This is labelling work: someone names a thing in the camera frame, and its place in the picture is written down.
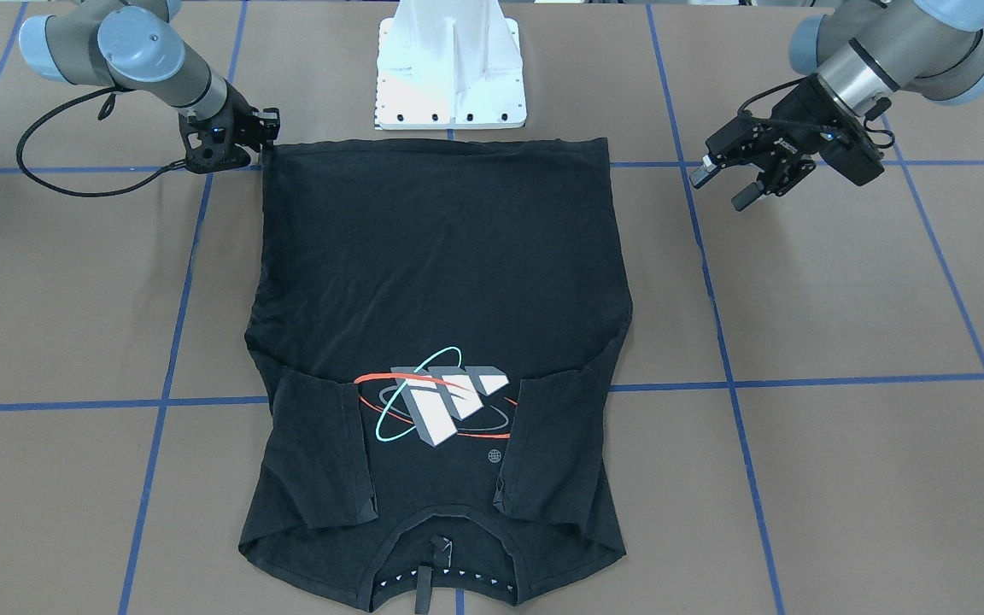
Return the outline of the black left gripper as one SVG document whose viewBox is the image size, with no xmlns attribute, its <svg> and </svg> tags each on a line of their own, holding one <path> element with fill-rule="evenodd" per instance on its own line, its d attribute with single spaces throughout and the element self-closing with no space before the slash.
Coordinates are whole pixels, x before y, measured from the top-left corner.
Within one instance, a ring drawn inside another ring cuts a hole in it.
<svg viewBox="0 0 984 615">
<path fill-rule="evenodd" d="M 706 156 L 688 175 L 694 190 L 728 167 L 756 167 L 757 178 L 731 198 L 742 213 L 763 197 L 787 195 L 818 162 L 864 186 L 885 172 L 885 145 L 866 120 L 835 100 L 816 75 L 782 83 L 742 103 L 706 140 Z"/>
</svg>

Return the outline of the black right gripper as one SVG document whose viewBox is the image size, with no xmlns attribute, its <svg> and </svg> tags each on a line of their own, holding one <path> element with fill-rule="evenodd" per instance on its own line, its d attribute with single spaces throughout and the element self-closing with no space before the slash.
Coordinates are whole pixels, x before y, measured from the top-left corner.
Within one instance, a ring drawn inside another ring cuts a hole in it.
<svg viewBox="0 0 984 615">
<path fill-rule="evenodd" d="M 274 148 L 281 128 L 278 108 L 254 108 L 230 82 L 211 84 L 202 100 L 179 116 L 184 168 L 207 174 L 250 164 L 250 152 Z"/>
</svg>

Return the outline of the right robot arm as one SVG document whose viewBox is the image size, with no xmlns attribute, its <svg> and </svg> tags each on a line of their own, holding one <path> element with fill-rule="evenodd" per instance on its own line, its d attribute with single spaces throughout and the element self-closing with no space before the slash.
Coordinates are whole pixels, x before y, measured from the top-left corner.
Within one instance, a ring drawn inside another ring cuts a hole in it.
<svg viewBox="0 0 984 615">
<path fill-rule="evenodd" d="M 17 44 L 47 80 L 147 92 L 179 113 L 192 173 L 236 170 L 273 146 L 275 108 L 257 109 L 172 25 L 179 1 L 78 1 L 65 15 L 24 20 Z"/>
</svg>

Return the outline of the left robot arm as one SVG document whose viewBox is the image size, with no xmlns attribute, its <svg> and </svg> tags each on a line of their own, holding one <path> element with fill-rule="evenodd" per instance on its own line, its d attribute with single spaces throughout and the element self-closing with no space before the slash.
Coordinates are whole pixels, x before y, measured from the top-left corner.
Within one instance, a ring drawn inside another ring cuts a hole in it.
<svg viewBox="0 0 984 615">
<path fill-rule="evenodd" d="M 843 1 L 800 22 L 790 39 L 795 80 L 773 87 L 776 104 L 757 116 L 751 102 L 707 138 L 690 174 L 700 188 L 730 167 L 755 167 L 735 210 L 782 197 L 827 164 L 852 185 L 885 171 L 894 141 L 876 143 L 872 122 L 894 94 L 912 92 L 944 106 L 984 94 L 984 1 Z"/>
</svg>

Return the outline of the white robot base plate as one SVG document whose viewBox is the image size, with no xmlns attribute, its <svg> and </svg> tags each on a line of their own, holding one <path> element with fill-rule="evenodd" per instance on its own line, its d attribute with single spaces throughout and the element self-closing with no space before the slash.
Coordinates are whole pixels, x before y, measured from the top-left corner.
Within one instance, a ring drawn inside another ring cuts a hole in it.
<svg viewBox="0 0 984 615">
<path fill-rule="evenodd" d="M 518 23 L 497 1 L 400 1 L 378 25 L 378 130 L 526 125 Z"/>
</svg>

